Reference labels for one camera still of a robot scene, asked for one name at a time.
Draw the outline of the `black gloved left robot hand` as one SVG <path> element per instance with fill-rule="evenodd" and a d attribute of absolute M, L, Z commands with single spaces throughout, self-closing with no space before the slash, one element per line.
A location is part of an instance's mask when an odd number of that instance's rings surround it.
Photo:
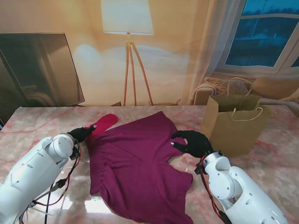
<path fill-rule="evenodd" d="M 81 127 L 81 128 L 76 128 L 67 134 L 70 135 L 74 140 L 77 142 L 81 143 L 83 142 L 89 135 L 92 134 L 92 132 L 96 129 L 96 125 L 92 125 L 90 127 Z"/>

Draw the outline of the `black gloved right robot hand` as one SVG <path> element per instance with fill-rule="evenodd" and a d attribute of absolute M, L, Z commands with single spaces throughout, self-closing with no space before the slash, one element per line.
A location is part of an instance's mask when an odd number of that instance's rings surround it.
<path fill-rule="evenodd" d="M 183 138 L 186 145 L 178 142 L 171 142 L 171 145 L 182 153 L 190 154 L 195 158 L 202 158 L 204 155 L 213 153 L 214 150 L 209 139 L 197 131 L 177 131 L 171 135 L 171 139 Z"/>

